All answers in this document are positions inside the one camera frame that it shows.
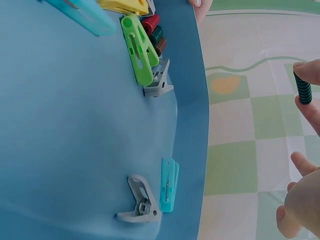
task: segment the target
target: gray plastic clip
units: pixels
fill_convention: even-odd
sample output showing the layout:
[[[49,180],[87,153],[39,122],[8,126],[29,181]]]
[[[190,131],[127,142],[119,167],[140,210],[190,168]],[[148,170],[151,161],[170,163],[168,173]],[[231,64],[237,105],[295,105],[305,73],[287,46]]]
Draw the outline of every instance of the gray plastic clip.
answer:
[[[151,192],[147,180],[140,175],[131,175],[128,183],[136,201],[133,211],[121,212],[117,219],[129,223],[150,223],[161,220],[162,212]]]
[[[152,68],[153,82],[149,86],[143,87],[146,97],[156,98],[174,89],[173,85],[168,85],[169,64],[169,58],[161,58],[159,65]]]
[[[143,17],[150,17],[150,16],[153,16],[155,15],[155,12],[156,12],[156,7],[155,7],[155,3],[154,3],[154,0],[146,0],[149,7],[149,13],[146,14],[146,15],[143,15]]]

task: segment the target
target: green wavy line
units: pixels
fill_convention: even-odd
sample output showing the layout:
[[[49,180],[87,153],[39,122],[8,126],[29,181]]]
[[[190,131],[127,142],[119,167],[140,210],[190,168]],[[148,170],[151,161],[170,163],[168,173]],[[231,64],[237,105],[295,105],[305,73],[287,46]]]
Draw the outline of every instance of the green wavy line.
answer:
[[[293,57],[293,56],[272,56],[272,57],[266,57],[260,61],[257,61],[255,64],[253,64],[247,68],[235,69],[235,68],[230,68],[230,67],[226,67],[226,66],[212,66],[212,67],[206,67],[205,70],[209,71],[209,70],[221,69],[221,70],[225,70],[225,71],[231,72],[231,73],[241,73],[241,72],[246,72],[246,71],[252,70],[255,67],[259,66],[260,64],[263,64],[267,61],[272,61],[272,60],[295,60],[295,61],[299,61],[299,62],[306,62],[306,60],[303,60],[298,57]]]

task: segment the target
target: red coil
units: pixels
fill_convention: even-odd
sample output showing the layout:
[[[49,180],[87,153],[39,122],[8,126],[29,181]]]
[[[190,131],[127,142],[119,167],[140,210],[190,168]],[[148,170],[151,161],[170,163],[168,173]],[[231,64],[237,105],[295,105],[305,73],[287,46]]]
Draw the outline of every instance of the red coil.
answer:
[[[164,37],[161,37],[158,43],[154,46],[154,50],[158,55],[158,57],[160,57],[161,54],[164,52],[166,46],[167,46],[167,40]]]
[[[155,30],[156,26],[160,22],[160,16],[158,14],[154,14],[153,16],[148,16],[142,20],[142,26],[148,36],[152,34]]]

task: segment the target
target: green plastic clip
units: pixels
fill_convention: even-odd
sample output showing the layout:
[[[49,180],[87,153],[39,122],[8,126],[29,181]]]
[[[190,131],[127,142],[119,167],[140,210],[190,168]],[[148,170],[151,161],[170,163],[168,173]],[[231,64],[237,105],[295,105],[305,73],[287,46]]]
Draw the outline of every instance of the green plastic clip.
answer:
[[[147,87],[154,80],[152,67],[159,64],[159,57],[135,14],[123,17],[121,26],[136,81]]]

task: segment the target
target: brown coil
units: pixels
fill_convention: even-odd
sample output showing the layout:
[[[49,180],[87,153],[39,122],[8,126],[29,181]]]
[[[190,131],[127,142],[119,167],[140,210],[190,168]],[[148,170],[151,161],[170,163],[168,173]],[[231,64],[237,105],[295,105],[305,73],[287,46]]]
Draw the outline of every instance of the brown coil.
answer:
[[[161,54],[164,52],[166,46],[167,40],[164,37],[161,37],[158,43],[154,46],[155,52],[158,55],[158,57],[160,57]]]

